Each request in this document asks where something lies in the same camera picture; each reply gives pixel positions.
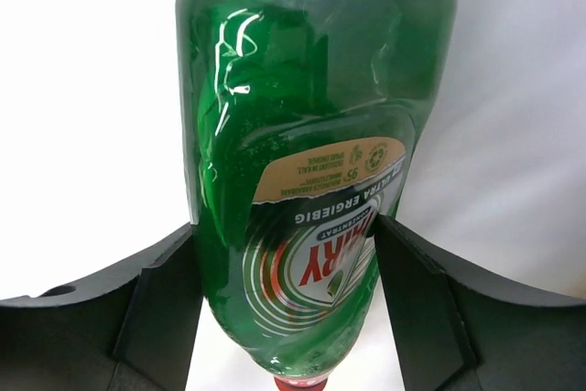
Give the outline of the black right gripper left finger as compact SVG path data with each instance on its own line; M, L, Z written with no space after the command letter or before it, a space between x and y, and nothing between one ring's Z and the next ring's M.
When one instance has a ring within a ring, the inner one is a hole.
M201 313L192 230L1 302L4 390L183 390Z

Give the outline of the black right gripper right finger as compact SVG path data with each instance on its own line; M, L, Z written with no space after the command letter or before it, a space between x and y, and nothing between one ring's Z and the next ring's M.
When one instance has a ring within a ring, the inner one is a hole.
M584 299L499 276L390 217L374 239L405 389L584 389Z

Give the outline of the green dish soap bottle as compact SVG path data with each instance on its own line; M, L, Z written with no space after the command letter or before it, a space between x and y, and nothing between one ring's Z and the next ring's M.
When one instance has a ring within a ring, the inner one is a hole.
M457 0L176 0L202 291L280 390L354 346L436 101Z

